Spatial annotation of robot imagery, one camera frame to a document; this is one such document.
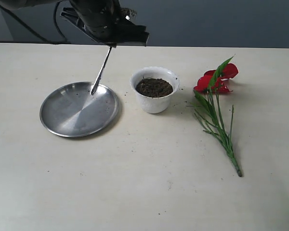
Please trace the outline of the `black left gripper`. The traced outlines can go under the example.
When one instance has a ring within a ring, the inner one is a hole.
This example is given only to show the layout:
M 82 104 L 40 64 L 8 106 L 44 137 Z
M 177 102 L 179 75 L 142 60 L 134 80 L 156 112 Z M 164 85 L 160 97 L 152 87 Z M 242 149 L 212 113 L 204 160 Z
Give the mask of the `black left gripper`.
M 146 26 L 121 20 L 118 0 L 71 0 L 70 4 L 95 41 L 107 45 L 147 45 L 150 34 Z

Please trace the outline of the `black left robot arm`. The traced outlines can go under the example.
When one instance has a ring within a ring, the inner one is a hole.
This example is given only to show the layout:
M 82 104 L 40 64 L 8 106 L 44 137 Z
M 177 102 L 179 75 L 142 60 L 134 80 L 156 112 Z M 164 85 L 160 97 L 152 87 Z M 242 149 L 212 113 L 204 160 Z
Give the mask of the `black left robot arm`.
M 53 11 L 53 23 L 57 32 L 63 38 L 62 41 L 47 40 L 12 13 L 13 10 L 54 2 L 56 5 Z M 122 8 L 118 0 L 71 0 L 69 3 L 71 6 L 64 7 L 60 16 L 86 34 L 90 39 L 110 47 L 130 43 L 146 46 L 149 38 L 146 26 L 136 25 L 126 19 L 127 12 L 130 9 Z M 67 38 L 59 29 L 56 21 L 59 4 L 59 0 L 0 0 L 0 8 L 3 11 L 34 36 L 53 45 L 68 43 Z

